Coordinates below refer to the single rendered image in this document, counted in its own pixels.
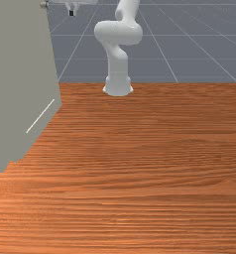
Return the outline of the pale cabinet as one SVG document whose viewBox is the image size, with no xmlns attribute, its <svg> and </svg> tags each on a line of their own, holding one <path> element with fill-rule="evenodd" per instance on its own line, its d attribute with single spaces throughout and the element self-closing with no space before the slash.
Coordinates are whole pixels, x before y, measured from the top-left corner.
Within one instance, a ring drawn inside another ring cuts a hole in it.
<svg viewBox="0 0 236 254">
<path fill-rule="evenodd" d="M 0 173 L 24 158 L 61 107 L 49 0 L 0 0 Z"/>
</svg>

